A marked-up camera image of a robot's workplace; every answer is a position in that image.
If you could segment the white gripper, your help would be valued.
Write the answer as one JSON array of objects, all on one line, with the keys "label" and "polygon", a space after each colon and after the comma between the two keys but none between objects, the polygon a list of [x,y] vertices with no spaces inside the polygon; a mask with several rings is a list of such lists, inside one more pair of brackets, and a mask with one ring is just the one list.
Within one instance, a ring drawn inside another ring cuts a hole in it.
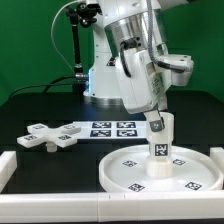
[{"label": "white gripper", "polygon": [[151,131],[160,132],[165,128],[163,118],[157,109],[152,109],[171,86],[171,71],[154,65],[146,50],[129,49],[124,56],[131,76],[124,73],[121,58],[115,66],[124,107],[130,114],[147,111],[144,115]]}]

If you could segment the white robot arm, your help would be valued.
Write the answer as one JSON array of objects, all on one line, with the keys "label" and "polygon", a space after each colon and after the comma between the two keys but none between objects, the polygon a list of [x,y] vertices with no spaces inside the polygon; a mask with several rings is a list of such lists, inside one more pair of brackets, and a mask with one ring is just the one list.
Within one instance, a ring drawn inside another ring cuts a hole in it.
[{"label": "white robot arm", "polygon": [[87,0],[96,23],[95,59],[85,96],[104,104],[121,101],[128,113],[144,113],[153,132],[162,131],[165,91],[186,85],[194,62],[188,55],[168,52],[161,11],[184,2]]}]

